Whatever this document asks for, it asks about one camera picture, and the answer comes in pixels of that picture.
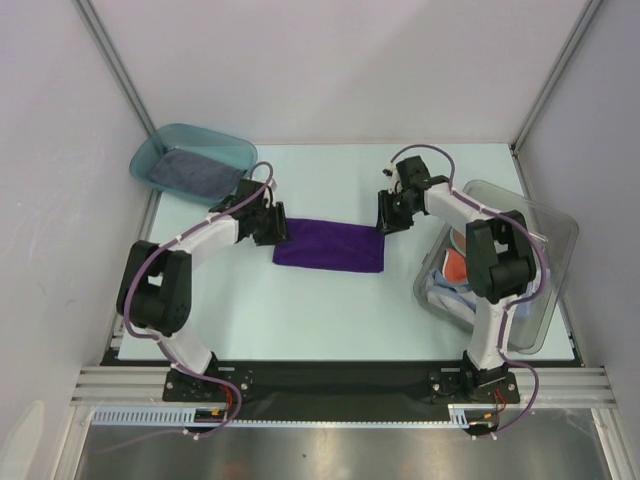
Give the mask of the purple towel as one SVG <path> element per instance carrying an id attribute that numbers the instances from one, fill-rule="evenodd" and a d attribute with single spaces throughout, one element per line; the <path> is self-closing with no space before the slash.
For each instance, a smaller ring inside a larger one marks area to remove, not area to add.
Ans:
<path id="1" fill-rule="evenodd" d="M 349 273 L 384 271 L 385 237 L 374 227 L 289 219 L 291 239 L 274 248 L 276 265 Z"/>

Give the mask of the dark grey-blue towel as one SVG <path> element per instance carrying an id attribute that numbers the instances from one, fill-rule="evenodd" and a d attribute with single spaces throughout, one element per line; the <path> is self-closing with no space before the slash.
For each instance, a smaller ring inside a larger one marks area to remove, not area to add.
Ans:
<path id="1" fill-rule="evenodd" d="M 149 171 L 148 179 L 183 194 L 206 199 L 231 194 L 245 170 L 198 153 L 170 150 Z"/>

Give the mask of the orange towel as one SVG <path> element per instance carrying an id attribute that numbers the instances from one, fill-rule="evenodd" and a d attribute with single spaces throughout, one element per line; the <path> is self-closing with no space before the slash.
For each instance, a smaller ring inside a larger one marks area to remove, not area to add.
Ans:
<path id="1" fill-rule="evenodd" d="M 466 240 L 457 230 L 450 231 L 450 246 L 447 248 L 443 262 L 443 275 L 452 283 L 463 283 L 468 280 L 466 267 Z"/>

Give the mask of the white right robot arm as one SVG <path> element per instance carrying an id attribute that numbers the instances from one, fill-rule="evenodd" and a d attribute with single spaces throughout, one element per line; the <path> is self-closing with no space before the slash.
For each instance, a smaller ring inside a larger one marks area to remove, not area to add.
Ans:
<path id="1" fill-rule="evenodd" d="M 473 369 L 462 374 L 460 388 L 469 400 L 484 401 L 497 387 L 490 370 L 506 363 L 515 306 L 528 300 L 527 288 L 536 278 L 546 279 L 543 254 L 521 212 L 490 209 L 455 189 L 451 179 L 431 175 L 421 157 L 393 160 L 383 173 L 390 186 L 378 192 L 378 232 L 406 231 L 421 213 L 439 218 L 465 238 L 467 279 L 477 303 L 465 352 Z"/>

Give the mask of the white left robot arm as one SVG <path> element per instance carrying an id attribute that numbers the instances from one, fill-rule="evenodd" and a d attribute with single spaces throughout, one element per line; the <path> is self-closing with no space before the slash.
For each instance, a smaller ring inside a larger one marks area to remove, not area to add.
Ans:
<path id="1" fill-rule="evenodd" d="M 215 254 L 246 238 L 257 246 L 289 240 L 284 204 L 271 181 L 242 180 L 236 193 L 186 231 L 158 244 L 136 241 L 129 250 L 116 310 L 134 338 L 151 339 L 183 373 L 199 400 L 214 397 L 219 374 L 214 354 L 189 325 L 194 271 Z"/>

